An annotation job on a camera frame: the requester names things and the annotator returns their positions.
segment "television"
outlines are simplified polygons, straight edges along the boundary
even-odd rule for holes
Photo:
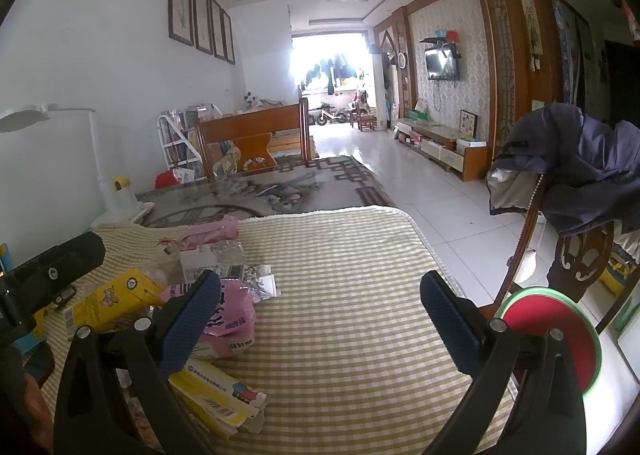
[[[427,74],[430,80],[455,80],[460,79],[458,70],[458,52],[454,45],[446,45],[438,49],[427,49]]]

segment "green rim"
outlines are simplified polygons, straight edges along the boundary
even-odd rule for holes
[[[517,293],[512,294],[510,297],[508,297],[507,300],[502,303],[502,305],[500,305],[500,308],[495,314],[495,317],[504,318],[507,309],[510,308],[511,305],[524,298],[525,296],[530,295],[548,296],[564,303],[582,319],[587,327],[587,330],[589,331],[589,334],[591,334],[591,339],[593,340],[593,345],[595,346],[596,350],[596,367],[593,371],[593,378],[591,379],[591,382],[582,393],[582,397],[586,397],[587,394],[593,389],[598,378],[600,377],[600,368],[602,366],[602,347],[600,345],[600,338],[598,338],[596,329],[594,329],[591,321],[589,321],[589,318],[587,318],[586,314],[583,313],[582,309],[580,309],[580,307],[578,307],[578,305],[571,298],[559,291],[556,291],[555,289],[549,289],[548,287],[528,287],[527,289],[522,289],[522,291],[518,291]]]

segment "white desk lamp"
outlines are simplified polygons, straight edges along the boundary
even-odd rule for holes
[[[106,212],[98,217],[91,225],[113,222],[133,222],[146,212],[146,206],[136,199],[130,187],[124,187],[116,191],[113,182],[106,180],[104,171],[100,165],[98,155],[98,131],[95,121],[95,109],[66,109],[56,104],[27,105],[20,109],[8,109],[0,113],[0,132],[14,132],[22,128],[30,127],[40,121],[49,119],[49,112],[82,111],[89,112],[89,124],[91,127],[91,141],[94,146],[95,167],[98,171],[98,185],[104,200]]]

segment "striped tablecloth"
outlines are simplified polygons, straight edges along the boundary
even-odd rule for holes
[[[105,263],[82,282],[107,281],[153,255],[180,228],[103,226]],[[438,265],[414,222],[370,206],[244,220],[247,260],[270,263],[279,297],[257,305],[256,344],[216,365],[270,397],[259,435],[216,439],[220,455],[420,454],[463,397],[460,374],[422,307],[421,276]],[[62,318],[47,317],[55,402],[68,350]],[[481,448],[497,441],[508,391]]]

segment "glass tabletop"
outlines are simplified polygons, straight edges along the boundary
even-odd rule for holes
[[[348,156],[295,161],[256,172],[137,194],[155,204],[144,226],[166,228],[357,206],[394,206],[365,166]]]

